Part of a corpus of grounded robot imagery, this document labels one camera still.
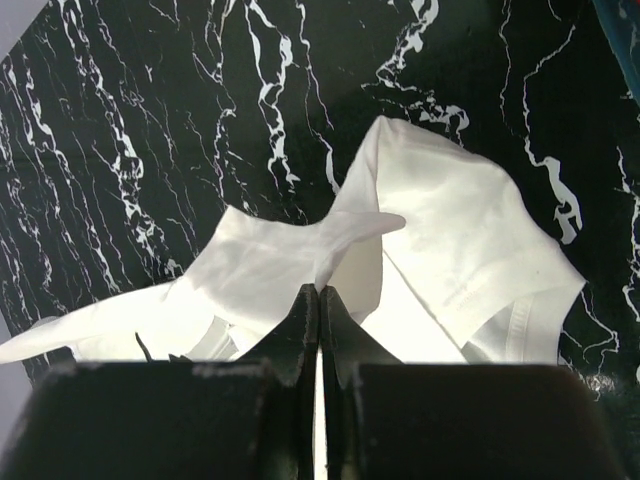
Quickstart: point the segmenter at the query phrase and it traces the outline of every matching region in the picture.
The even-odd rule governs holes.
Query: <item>marble pattern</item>
[[[512,175],[589,281],[561,363],[635,392],[640,112],[586,0],[50,2],[0,65],[12,334],[180,275],[227,204],[318,221],[382,113]]]

